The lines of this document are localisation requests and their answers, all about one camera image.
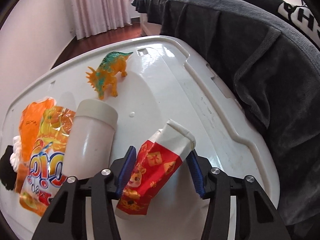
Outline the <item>red white carton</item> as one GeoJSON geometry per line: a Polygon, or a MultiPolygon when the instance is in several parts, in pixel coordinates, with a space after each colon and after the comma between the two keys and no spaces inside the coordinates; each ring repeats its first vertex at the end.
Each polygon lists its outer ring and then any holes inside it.
{"type": "Polygon", "coordinates": [[[115,214],[127,220],[147,214],[151,200],[195,148],[196,140],[185,127],[169,119],[140,147],[131,177],[115,214]]]}

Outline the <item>orange green dinosaur toy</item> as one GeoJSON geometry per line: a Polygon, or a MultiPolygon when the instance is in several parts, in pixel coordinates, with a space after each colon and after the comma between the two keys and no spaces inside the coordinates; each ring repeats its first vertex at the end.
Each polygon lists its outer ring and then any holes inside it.
{"type": "Polygon", "coordinates": [[[99,100],[104,99],[105,90],[109,85],[111,96],[118,96],[116,75],[121,73],[121,77],[127,76],[126,62],[132,54],[133,52],[112,51],[103,58],[96,70],[88,67],[91,72],[86,72],[87,82],[97,92],[99,100]]]}

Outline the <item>orange juice drink pouch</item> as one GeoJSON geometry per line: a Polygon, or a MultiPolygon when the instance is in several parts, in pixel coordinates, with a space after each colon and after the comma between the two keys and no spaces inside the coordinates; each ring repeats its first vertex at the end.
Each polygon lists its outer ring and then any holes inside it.
{"type": "Polygon", "coordinates": [[[39,216],[66,180],[62,174],[75,112],[61,106],[44,111],[20,192],[20,205],[39,216]]]}

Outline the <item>orange white wrapper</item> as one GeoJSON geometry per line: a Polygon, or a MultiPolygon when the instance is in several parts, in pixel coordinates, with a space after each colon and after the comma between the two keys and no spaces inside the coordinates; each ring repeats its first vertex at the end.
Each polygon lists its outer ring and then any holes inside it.
{"type": "Polygon", "coordinates": [[[34,142],[39,132],[40,122],[45,110],[56,105],[56,100],[45,97],[30,103],[22,112],[18,127],[21,137],[21,152],[17,166],[17,178],[14,191],[20,193],[27,176],[29,161],[34,142]]]}

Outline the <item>white tissue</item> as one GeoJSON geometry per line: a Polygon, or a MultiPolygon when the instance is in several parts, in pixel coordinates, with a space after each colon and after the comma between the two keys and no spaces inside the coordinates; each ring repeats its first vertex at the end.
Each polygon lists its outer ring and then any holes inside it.
{"type": "Polygon", "coordinates": [[[17,173],[19,165],[22,163],[22,143],[21,136],[17,135],[12,139],[13,147],[10,156],[10,164],[13,171],[17,173]]]}

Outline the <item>white cylindrical bottle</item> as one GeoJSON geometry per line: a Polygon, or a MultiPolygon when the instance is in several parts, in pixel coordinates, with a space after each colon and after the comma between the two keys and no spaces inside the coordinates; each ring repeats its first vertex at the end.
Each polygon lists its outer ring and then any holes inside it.
{"type": "Polygon", "coordinates": [[[117,121],[117,111],[107,103],[81,101],[68,137],[62,174],[80,180],[108,168],[117,121]]]}

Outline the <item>white plastic bin lid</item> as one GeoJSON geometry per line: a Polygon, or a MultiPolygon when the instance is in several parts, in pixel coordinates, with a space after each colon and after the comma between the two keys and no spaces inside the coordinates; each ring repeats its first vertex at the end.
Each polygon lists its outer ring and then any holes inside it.
{"type": "MultiPolygon", "coordinates": [[[[85,72],[88,66],[97,68],[111,51],[133,54],[127,61],[127,77],[118,78],[118,96],[105,95],[105,102],[118,112],[110,163],[122,158],[131,145],[139,149],[172,119],[194,135],[199,156],[229,176],[254,176],[278,206],[279,178],[263,137],[209,64],[185,42],[167,36],[104,46],[41,76],[8,107],[1,126],[1,155],[18,135],[22,111],[29,103],[49,96],[75,111],[82,100],[97,99],[85,72]]],[[[31,239],[40,216],[21,207],[18,199],[1,184],[4,218],[19,239],[31,239]]],[[[121,239],[201,239],[208,205],[209,200],[196,193],[184,162],[153,198],[146,216],[116,217],[121,239]]]]}

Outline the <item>black crumpled bag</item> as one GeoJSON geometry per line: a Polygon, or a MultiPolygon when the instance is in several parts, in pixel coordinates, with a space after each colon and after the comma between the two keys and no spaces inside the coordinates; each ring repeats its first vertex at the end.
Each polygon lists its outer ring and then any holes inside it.
{"type": "Polygon", "coordinates": [[[0,160],[0,179],[4,187],[9,191],[14,191],[17,173],[11,166],[10,156],[13,153],[13,146],[8,145],[0,160]]]}

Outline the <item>dark grey bed blanket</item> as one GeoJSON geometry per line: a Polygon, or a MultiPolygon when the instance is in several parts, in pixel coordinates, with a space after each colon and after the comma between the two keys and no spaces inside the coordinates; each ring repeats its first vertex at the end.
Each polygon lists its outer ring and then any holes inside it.
{"type": "Polygon", "coordinates": [[[264,137],[286,225],[319,221],[319,50],[276,15],[280,0],[134,0],[194,48],[264,137]]]}

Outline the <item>pink patterned curtain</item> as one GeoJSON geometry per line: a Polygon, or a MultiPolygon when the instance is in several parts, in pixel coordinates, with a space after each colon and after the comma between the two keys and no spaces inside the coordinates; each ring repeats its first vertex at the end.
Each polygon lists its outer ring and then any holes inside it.
{"type": "Polygon", "coordinates": [[[78,40],[131,25],[129,0],[71,0],[78,40]]]}

